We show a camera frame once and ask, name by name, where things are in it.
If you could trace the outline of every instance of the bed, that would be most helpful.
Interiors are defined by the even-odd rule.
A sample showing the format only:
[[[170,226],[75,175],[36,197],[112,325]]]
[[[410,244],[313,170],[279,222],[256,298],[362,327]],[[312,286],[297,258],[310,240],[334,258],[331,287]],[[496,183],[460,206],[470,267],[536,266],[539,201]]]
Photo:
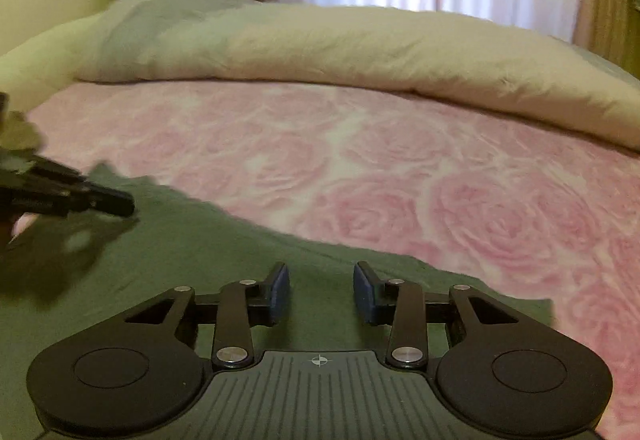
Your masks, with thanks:
[[[599,430],[640,438],[636,155],[436,100],[314,84],[81,83],[30,120],[47,156],[83,170],[108,160],[272,229],[552,298],[557,328],[613,372]]]
[[[107,160],[280,232],[551,298],[556,327],[613,373],[598,430],[640,440],[634,78],[562,42],[496,36],[477,20],[245,2],[201,8],[188,23],[166,4],[164,32],[119,61],[107,44],[113,28],[151,0],[90,16],[109,2],[69,0],[39,18],[35,4],[0,2],[19,18],[0,51],[55,27],[0,58],[0,89],[44,134],[44,155],[86,172]],[[417,22],[429,37],[409,44]],[[385,23],[394,37],[370,32]],[[362,44],[340,46],[345,33]],[[398,60],[418,50],[429,59]],[[207,58],[176,63],[187,54]],[[487,72],[491,59],[504,66]]]

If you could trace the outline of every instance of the pink rose pattern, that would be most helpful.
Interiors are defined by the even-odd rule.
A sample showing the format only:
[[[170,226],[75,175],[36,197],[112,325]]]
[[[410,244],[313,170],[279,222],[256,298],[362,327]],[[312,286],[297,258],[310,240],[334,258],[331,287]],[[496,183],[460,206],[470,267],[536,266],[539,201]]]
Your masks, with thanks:
[[[108,160],[312,240],[410,254],[519,297],[608,363],[599,430],[640,440],[640,160],[418,98],[314,84],[75,84],[30,118],[46,154]]]

